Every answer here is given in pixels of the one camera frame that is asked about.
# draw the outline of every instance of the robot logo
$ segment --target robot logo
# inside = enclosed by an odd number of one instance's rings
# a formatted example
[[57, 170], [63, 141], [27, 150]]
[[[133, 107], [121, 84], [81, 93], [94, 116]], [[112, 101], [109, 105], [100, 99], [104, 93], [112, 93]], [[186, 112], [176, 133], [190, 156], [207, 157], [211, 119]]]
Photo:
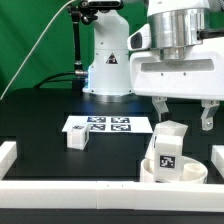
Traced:
[[108, 58], [106, 63], [107, 64], [118, 64], [117, 59], [115, 58], [113, 53], [110, 55], [110, 57]]

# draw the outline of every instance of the cable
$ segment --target cable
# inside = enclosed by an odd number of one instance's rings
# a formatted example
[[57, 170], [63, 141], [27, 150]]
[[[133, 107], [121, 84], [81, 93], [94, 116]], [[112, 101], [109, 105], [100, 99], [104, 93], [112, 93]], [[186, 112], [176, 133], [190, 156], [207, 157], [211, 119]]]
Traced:
[[63, 72], [63, 73], [58, 73], [56, 75], [49, 76], [46, 79], [39, 82], [38, 84], [36, 84], [33, 88], [38, 89], [42, 84], [44, 84], [45, 82], [47, 82], [51, 79], [55, 79], [55, 78], [67, 76], [67, 75], [75, 75], [75, 72]]
[[72, 81], [74, 81], [74, 80], [75, 80], [75, 79], [48, 80], [48, 81], [46, 81], [46, 82], [42, 82], [42, 83], [38, 86], [38, 88], [41, 87], [43, 84], [50, 83], [50, 82], [72, 82]]
[[224, 10], [224, 1], [223, 0], [219, 0], [219, 3], [221, 5], [222, 10]]
[[6, 94], [6, 92], [8, 91], [9, 87], [12, 85], [13, 81], [17, 78], [17, 76], [19, 75], [20, 71], [23, 69], [24, 65], [26, 64], [26, 62], [28, 61], [28, 59], [30, 58], [30, 56], [32, 55], [33, 51], [36, 49], [37, 45], [40, 43], [41, 39], [43, 38], [44, 34], [48, 31], [49, 27], [51, 26], [51, 24], [54, 22], [54, 20], [58, 17], [58, 15], [64, 10], [64, 8], [66, 8], [69, 4], [71, 4], [72, 2], [75, 2], [76, 0], [71, 0], [69, 2], [67, 2], [65, 5], [63, 5], [58, 12], [53, 16], [53, 18], [50, 20], [50, 22], [48, 23], [48, 25], [46, 26], [46, 28], [44, 29], [44, 31], [41, 33], [40, 37], [38, 38], [38, 40], [36, 41], [36, 43], [34, 44], [33, 48], [30, 50], [29, 54], [26, 56], [26, 58], [24, 59], [24, 61], [22, 62], [22, 64], [20, 65], [19, 69], [17, 70], [17, 72], [15, 73], [15, 75], [13, 76], [13, 78], [11, 79], [11, 81], [9, 82], [9, 84], [7, 85], [7, 87], [5, 88], [5, 90], [3, 91], [0, 100], [2, 100]]

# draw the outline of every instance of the white box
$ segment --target white box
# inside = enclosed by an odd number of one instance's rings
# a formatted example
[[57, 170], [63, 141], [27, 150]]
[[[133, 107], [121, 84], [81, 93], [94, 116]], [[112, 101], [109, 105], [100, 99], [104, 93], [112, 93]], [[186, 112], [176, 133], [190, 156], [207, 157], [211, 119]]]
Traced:
[[154, 160], [155, 142], [158, 134], [184, 137], [188, 126], [174, 121], [165, 121], [156, 125], [145, 157]]
[[212, 147], [212, 163], [224, 178], [224, 146], [214, 145]]
[[183, 137], [159, 134], [155, 143], [154, 180], [179, 181], [183, 170]]
[[75, 123], [67, 131], [67, 147], [83, 150], [89, 140], [88, 124]]
[[0, 147], [0, 180], [8, 172], [17, 158], [16, 142], [6, 141]]

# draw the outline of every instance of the white block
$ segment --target white block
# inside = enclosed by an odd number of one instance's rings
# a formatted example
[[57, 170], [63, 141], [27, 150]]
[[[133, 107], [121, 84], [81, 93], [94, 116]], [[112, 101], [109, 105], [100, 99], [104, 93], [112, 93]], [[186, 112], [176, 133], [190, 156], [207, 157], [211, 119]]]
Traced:
[[224, 146], [214, 145], [212, 147], [212, 163], [224, 178]]
[[4, 142], [0, 147], [0, 180], [4, 178], [16, 158], [16, 142]]
[[134, 182], [97, 182], [98, 209], [133, 209]]
[[173, 182], [183, 170], [183, 137], [159, 134], [155, 143], [154, 179]]
[[95, 181], [1, 181], [0, 208], [96, 209]]
[[134, 209], [223, 212], [224, 188], [213, 184], [136, 183]]
[[87, 123], [75, 123], [67, 131], [67, 147], [83, 150], [89, 140], [89, 126]]
[[145, 157], [154, 160], [155, 141], [158, 134], [184, 137], [188, 126], [174, 121], [165, 121], [156, 125]]

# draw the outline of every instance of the black cable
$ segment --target black cable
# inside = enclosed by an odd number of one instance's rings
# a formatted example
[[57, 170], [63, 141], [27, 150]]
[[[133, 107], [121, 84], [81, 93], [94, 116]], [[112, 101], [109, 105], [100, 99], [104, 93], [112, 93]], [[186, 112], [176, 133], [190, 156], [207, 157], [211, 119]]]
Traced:
[[62, 77], [62, 76], [67, 76], [67, 75], [75, 75], [75, 72], [73, 72], [73, 71], [72, 72], [63, 72], [63, 73], [58, 73], [56, 75], [49, 76], [46, 79], [39, 82], [38, 84], [36, 84], [33, 88], [39, 89], [40, 86], [43, 85], [45, 82], [47, 82], [51, 79], [55, 79], [55, 78]]
[[46, 83], [51, 83], [51, 82], [72, 82], [74, 81], [75, 79], [59, 79], [59, 80], [48, 80], [48, 81], [45, 81], [45, 82], [42, 82], [41, 84], [38, 85], [38, 88], [35, 87], [36, 89], [39, 89], [43, 84], [46, 84]]
[[221, 5], [222, 11], [224, 10], [224, 0], [219, 0], [219, 3]]

